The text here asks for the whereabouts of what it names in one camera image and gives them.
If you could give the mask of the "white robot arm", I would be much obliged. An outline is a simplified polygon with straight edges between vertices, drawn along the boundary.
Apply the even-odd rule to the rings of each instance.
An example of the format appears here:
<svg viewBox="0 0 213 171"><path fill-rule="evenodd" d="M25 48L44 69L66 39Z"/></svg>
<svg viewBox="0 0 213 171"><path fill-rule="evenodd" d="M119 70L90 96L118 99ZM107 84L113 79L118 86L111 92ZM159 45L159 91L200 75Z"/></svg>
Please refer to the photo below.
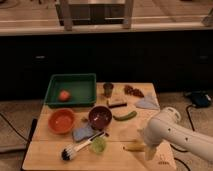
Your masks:
<svg viewBox="0 0 213 171"><path fill-rule="evenodd" d="M149 119L143 129L141 135L145 144L155 148L166 140L213 163L213 137L180 126L180 120L181 115L175 108L163 108Z"/></svg>

